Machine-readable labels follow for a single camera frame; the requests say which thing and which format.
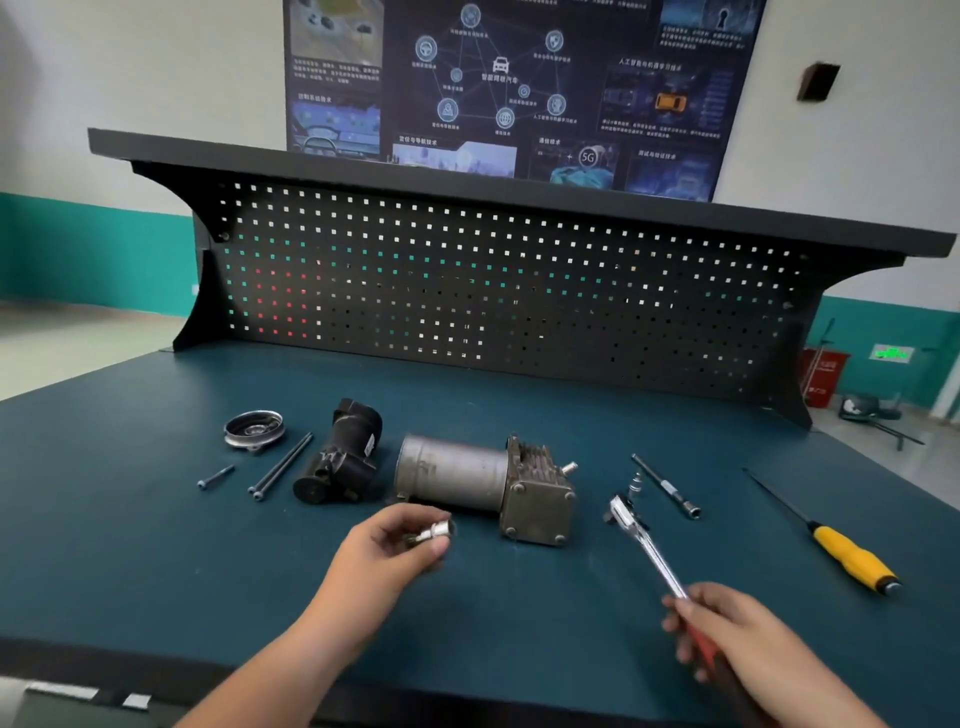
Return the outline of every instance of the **green wall stripe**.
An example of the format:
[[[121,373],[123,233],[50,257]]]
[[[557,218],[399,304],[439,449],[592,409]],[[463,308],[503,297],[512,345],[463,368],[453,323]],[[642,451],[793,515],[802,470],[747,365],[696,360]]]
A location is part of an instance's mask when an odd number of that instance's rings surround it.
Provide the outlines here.
[[[0,194],[0,298],[186,316],[196,282],[189,217]],[[811,346],[830,318],[830,347],[852,355],[841,391],[932,406],[960,352],[960,313],[827,296]],[[874,344],[917,352],[906,365],[871,361]]]
[[[0,297],[186,316],[193,220],[0,194]]]

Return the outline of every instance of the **floor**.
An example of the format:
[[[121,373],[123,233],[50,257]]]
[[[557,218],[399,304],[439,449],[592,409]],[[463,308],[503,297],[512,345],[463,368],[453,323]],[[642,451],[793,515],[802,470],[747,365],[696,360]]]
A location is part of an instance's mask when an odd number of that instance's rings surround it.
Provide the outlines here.
[[[99,306],[0,302],[0,372],[4,374],[0,378],[0,400],[162,349],[170,345],[182,325],[182,318]],[[810,413],[816,429],[960,509],[957,428],[905,413],[902,420],[892,425],[926,445],[907,442],[903,451],[898,452],[892,436],[840,420],[835,407]],[[18,726],[29,723],[59,728],[76,724],[75,718],[64,722],[52,718],[41,722],[27,720],[28,714],[47,715],[43,713],[47,703],[39,701],[49,698],[28,695],[24,700],[26,687],[23,681],[0,678],[0,728],[14,726],[18,711]],[[133,726],[132,716],[124,725]]]

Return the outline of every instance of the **person's left hand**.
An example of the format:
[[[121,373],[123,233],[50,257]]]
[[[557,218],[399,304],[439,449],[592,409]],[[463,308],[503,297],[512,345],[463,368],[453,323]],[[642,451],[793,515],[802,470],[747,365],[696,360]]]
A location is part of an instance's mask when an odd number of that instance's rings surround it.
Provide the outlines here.
[[[443,536],[408,550],[403,536],[449,518],[439,508],[400,503],[355,525],[300,622],[308,628],[316,625],[327,640],[335,640],[346,662],[355,660],[403,590],[424,571],[438,567],[450,546]]]

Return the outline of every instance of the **exit sign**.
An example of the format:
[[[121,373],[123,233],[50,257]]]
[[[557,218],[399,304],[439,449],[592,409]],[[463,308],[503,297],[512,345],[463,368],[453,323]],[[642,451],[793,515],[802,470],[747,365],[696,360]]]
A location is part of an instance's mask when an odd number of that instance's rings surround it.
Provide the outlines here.
[[[895,361],[898,364],[909,364],[913,357],[913,347],[892,347],[889,344],[874,344],[870,352],[871,359],[880,361]]]

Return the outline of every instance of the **orange car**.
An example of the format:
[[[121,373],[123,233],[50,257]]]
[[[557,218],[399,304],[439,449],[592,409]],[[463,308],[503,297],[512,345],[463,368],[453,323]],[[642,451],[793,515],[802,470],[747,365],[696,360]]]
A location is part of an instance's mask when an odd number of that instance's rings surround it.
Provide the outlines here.
[[[658,93],[654,106],[657,111],[683,111],[686,109],[686,97],[676,93]]]

